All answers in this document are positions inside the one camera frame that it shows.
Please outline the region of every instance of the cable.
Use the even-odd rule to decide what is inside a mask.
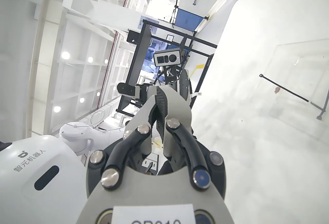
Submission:
[[[54,129],[54,127],[56,127],[56,126],[59,125],[59,124],[62,124],[62,125],[69,125],[69,126],[72,126],[72,127],[74,127],[74,128],[77,128],[77,127],[79,127],[79,128],[83,128],[83,127],[92,127],[92,126],[94,126],[94,125],[96,125],[96,124],[99,124],[99,123],[101,123],[101,122],[104,120],[104,118],[105,118],[105,112],[104,112],[104,110],[97,110],[97,111],[95,111],[95,112],[92,114],[91,118],[90,118],[90,122],[92,122],[94,115],[95,115],[96,113],[99,113],[99,112],[102,112],[102,113],[103,113],[103,117],[101,118],[101,120],[99,120],[98,122],[96,122],[96,123],[94,123],[94,124],[86,125],[86,126],[77,126],[77,125],[71,125],[71,124],[68,124],[68,123],[63,123],[63,122],[61,122],[61,123],[57,123],[56,125],[54,125],[54,126],[49,130],[48,134],[49,134],[49,133],[52,133],[52,130]]]
[[[120,127],[120,128],[117,128],[117,129],[111,129],[111,130],[120,130],[120,129],[122,129],[122,128],[125,128],[126,126],[122,126],[122,127]],[[111,130],[99,130],[100,132],[108,132],[108,131],[111,131]]]

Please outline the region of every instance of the white floor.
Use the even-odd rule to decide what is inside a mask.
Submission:
[[[259,77],[323,106],[329,0],[238,0],[222,34],[220,13],[200,34],[220,41],[192,126],[224,157],[235,223],[329,223],[328,114],[317,120],[319,110]]]

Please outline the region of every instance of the black cable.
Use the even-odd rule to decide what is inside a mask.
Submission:
[[[287,88],[284,88],[283,86],[281,86],[281,85],[279,85],[279,84],[273,82],[272,80],[266,78],[263,74],[260,74],[259,77],[264,78],[265,80],[269,81],[270,83],[273,83],[273,84],[277,85],[278,87],[282,88],[283,90],[286,90],[286,91],[289,92],[290,94],[293,94],[294,96],[299,97],[300,99],[302,99],[302,100],[304,100],[304,101],[306,101],[306,102],[309,102],[309,100],[307,100],[306,98],[304,98],[304,97],[302,97],[302,96],[300,96],[300,95],[298,95],[298,94],[296,94],[296,93],[294,93],[294,92],[288,90]]]

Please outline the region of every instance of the black slot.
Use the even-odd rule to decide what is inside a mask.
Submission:
[[[59,167],[53,165],[34,183],[34,188],[38,191],[44,189],[46,185],[58,174],[59,171]]]

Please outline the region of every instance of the label sticker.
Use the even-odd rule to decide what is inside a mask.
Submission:
[[[192,204],[114,206],[112,224],[195,224]]]

